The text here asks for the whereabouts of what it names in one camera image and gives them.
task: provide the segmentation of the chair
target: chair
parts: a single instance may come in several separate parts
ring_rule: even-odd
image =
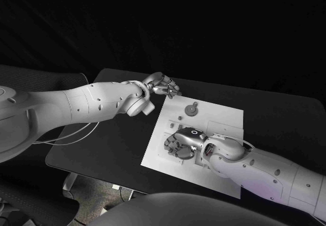
[[[58,91],[89,84],[83,73],[50,73],[0,65],[0,85],[24,91]],[[55,139],[64,127],[41,139]],[[21,155],[0,163],[0,197],[35,222],[67,226],[76,218],[80,203],[63,195],[68,172],[47,166],[53,146],[32,145]]]

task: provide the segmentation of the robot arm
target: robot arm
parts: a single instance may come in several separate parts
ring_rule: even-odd
[[[326,176],[282,156],[220,134],[181,129],[166,140],[169,154],[187,160],[200,152],[203,163],[265,199],[295,207],[326,221]]]
[[[0,86],[0,162],[12,159],[54,128],[129,116],[148,115],[155,105],[151,93],[182,95],[162,73],[143,82],[97,82],[76,89],[25,92]]]

